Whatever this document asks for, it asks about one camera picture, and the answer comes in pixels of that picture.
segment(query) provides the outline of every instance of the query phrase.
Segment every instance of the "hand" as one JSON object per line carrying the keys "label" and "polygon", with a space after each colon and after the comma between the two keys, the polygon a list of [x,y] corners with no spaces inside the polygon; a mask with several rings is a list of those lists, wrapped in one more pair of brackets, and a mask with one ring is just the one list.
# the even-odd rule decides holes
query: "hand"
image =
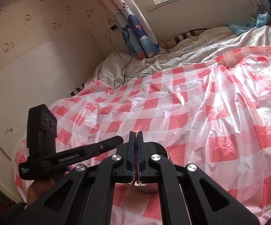
{"label": "hand", "polygon": [[53,185],[54,180],[52,178],[35,180],[27,189],[27,206],[25,206],[25,208],[34,203],[41,194],[46,192]]}

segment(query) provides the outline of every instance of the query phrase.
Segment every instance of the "metal screw cap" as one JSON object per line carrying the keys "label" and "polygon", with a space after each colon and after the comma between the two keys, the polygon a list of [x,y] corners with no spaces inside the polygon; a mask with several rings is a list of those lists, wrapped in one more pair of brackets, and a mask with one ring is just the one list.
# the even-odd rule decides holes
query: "metal screw cap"
{"label": "metal screw cap", "polygon": [[86,166],[83,165],[83,164],[79,164],[79,165],[77,165],[77,166],[75,167],[76,171],[78,171],[78,172],[84,171],[85,168],[86,168]]}
{"label": "metal screw cap", "polygon": [[197,170],[197,166],[195,164],[190,164],[187,168],[190,172],[195,172]]}
{"label": "metal screw cap", "polygon": [[113,159],[114,161],[119,161],[119,160],[121,160],[121,156],[118,155],[118,154],[115,154],[115,155],[112,155],[112,159]]}
{"label": "metal screw cap", "polygon": [[161,159],[161,157],[160,157],[160,155],[158,155],[158,154],[154,154],[154,155],[151,156],[151,159],[152,159],[153,161],[159,161],[159,160]]}

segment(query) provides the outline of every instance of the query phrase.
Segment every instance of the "wall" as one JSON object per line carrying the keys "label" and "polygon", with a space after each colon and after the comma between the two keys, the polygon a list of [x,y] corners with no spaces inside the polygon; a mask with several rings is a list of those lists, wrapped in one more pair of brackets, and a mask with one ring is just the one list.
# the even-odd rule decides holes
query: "wall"
{"label": "wall", "polygon": [[145,13],[145,18],[159,42],[189,30],[244,25],[250,21],[251,0],[177,0]]}
{"label": "wall", "polygon": [[[243,24],[249,20],[252,7],[250,0],[174,0],[163,6],[154,0],[134,1],[160,42],[191,29],[223,26],[226,22]],[[111,18],[99,0],[1,0],[0,74],[15,59],[49,41],[87,31],[106,58],[113,51],[105,37]],[[119,30],[112,33],[112,40],[123,48]],[[6,154],[0,148],[0,189],[19,200],[8,169],[10,157],[11,149]]]}
{"label": "wall", "polygon": [[[109,29],[107,20],[111,17],[109,11],[98,0],[0,1],[0,76],[3,77],[4,73],[4,78],[0,77],[0,104],[4,104],[0,105],[2,109],[0,111],[2,113],[0,116],[0,190],[13,200],[19,201],[20,197],[13,183],[10,158],[18,136],[26,129],[28,107],[26,103],[29,107],[35,106],[38,101],[49,105],[58,98],[69,97],[74,87],[87,81],[96,66],[113,51],[105,37],[105,32]],[[72,38],[68,39],[70,36],[75,36],[71,44],[57,45],[59,40],[70,43],[72,40]],[[33,60],[36,59],[33,55],[26,57],[30,51],[37,50],[41,45],[45,46],[51,41],[56,42],[51,50],[53,54],[51,59],[57,58],[59,64],[52,62],[49,57],[46,61],[41,61],[41,64]],[[63,55],[66,50],[82,56],[78,60],[78,65],[74,55],[71,55],[71,60],[74,60],[75,64]],[[25,57],[23,59],[26,63],[21,61],[22,65],[16,67],[12,75],[6,74],[9,69],[14,69],[14,61],[20,57]],[[51,71],[53,77],[49,81],[42,82],[40,77],[37,81],[39,72],[33,67],[40,65]],[[24,73],[24,69],[28,67],[30,75]],[[29,85],[32,86],[29,93],[26,84],[28,79],[30,79]],[[39,90],[46,92],[48,98],[41,98]],[[9,128],[13,128],[13,132],[6,132]]]}
{"label": "wall", "polygon": [[159,42],[198,28],[214,28],[226,23],[244,25],[250,21],[251,0],[134,0]]}

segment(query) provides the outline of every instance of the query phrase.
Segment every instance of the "plastic sheet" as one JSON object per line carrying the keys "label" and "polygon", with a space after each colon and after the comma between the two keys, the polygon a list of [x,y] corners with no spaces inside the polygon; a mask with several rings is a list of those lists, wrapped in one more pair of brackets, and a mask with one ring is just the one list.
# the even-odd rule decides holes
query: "plastic sheet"
{"label": "plastic sheet", "polygon": [[237,36],[248,32],[252,28],[260,28],[265,25],[270,25],[271,24],[271,16],[268,12],[265,14],[260,14],[257,17],[256,22],[247,22],[245,26],[241,25],[233,25],[233,24],[226,24]]}
{"label": "plastic sheet", "polygon": [[[195,163],[252,211],[271,217],[271,47],[243,47],[216,60],[166,69],[116,90],[91,81],[51,107],[58,119],[57,151],[129,131],[162,144],[177,165]],[[84,163],[98,164],[110,151]],[[29,181],[13,175],[25,199]],[[158,194],[115,187],[112,224],[162,224]]]}

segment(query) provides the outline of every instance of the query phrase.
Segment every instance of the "electrical cord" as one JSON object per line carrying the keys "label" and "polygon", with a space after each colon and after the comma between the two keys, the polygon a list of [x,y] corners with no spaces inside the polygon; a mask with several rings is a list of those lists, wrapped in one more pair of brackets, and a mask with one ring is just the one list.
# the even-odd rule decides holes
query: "electrical cord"
{"label": "electrical cord", "polygon": [[108,41],[111,43],[111,46],[112,46],[112,48],[114,49],[114,51],[117,52],[116,49],[113,47],[113,44],[114,44],[121,52],[123,52],[123,53],[125,53],[125,54],[131,56],[131,59],[130,59],[129,63],[127,63],[127,62],[121,57],[121,55],[117,52],[117,54],[120,56],[120,58],[121,58],[121,59],[124,61],[124,63],[125,63],[125,67],[123,67],[123,68],[122,68],[122,71],[121,71],[121,74],[124,76],[124,81],[123,81],[123,84],[121,84],[120,86],[123,86],[123,85],[125,84],[125,78],[126,78],[126,77],[131,78],[131,79],[134,79],[134,78],[138,77],[138,79],[139,79],[140,75],[143,75],[143,74],[149,74],[149,75],[151,75],[151,74],[152,74],[152,73],[141,73],[141,74],[139,74],[139,75],[137,75],[137,76],[135,76],[135,77],[126,75],[127,66],[131,63],[133,57],[132,57],[132,55],[131,55],[130,53],[127,53],[127,52],[122,51],[122,50],[117,46],[116,43],[112,42],[111,29],[109,29],[107,32],[105,33],[105,37],[106,37],[106,38],[108,39]]}

